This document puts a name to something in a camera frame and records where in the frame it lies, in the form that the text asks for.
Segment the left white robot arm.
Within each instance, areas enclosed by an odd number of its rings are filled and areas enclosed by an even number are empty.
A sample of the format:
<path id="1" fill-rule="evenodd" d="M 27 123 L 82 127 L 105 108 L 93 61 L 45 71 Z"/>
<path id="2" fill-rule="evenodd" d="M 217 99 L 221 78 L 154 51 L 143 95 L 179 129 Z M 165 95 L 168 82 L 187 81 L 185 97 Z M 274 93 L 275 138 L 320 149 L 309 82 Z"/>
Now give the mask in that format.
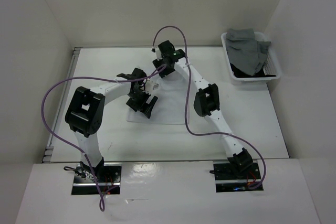
<path id="1" fill-rule="evenodd" d="M 140 112 L 146 118 L 151 117 L 158 98 L 151 98 L 145 90 L 146 73 L 135 68 L 131 74 L 117 75 L 115 82 L 107 82 L 93 88 L 78 87 L 66 112 L 65 121 L 74 132 L 81 153 L 80 166 L 86 176 L 98 182 L 107 176 L 104 158 L 98 144 L 98 129 L 102 124 L 104 107 L 113 100 L 127 95 L 126 105 L 133 111 Z"/>

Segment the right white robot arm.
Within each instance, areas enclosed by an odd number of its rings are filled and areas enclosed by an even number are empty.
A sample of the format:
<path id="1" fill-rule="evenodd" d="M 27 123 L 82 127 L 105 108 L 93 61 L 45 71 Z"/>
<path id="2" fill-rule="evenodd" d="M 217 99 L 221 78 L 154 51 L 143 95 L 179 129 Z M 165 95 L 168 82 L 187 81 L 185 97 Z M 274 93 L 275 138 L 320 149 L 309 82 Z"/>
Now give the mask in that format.
<path id="1" fill-rule="evenodd" d="M 156 53 L 156 59 L 153 60 L 156 68 L 163 64 L 166 65 L 166 68 L 160 73 L 161 78 L 178 72 L 187 81 L 187 92 L 190 92 L 191 88 L 196 91 L 193 102 L 194 111 L 214 128 L 215 134 L 220 136 L 227 160 L 230 163 L 231 175 L 235 178 L 244 177 L 251 168 L 253 159 L 240 144 L 239 139 L 233 137 L 220 110 L 218 86 L 205 80 L 186 58 L 186 53 L 182 49 L 175 49 L 170 41 L 166 40 L 157 47 L 153 46 L 152 52 Z"/>

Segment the white skirt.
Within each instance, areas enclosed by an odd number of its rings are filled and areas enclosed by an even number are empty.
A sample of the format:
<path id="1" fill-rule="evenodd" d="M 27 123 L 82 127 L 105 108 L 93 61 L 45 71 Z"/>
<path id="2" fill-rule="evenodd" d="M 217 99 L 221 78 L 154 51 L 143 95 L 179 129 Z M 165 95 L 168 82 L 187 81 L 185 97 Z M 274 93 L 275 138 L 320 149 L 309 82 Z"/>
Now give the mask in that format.
<path id="1" fill-rule="evenodd" d="M 157 90 L 149 93 L 151 96 L 148 102 L 154 96 L 158 97 L 151 117 L 148 119 L 143 113 L 128 109 L 126 121 L 144 124 L 183 125 L 185 123 L 187 81 L 176 71 L 165 78 L 161 78 L 157 74 L 148 81 L 159 84 Z"/>

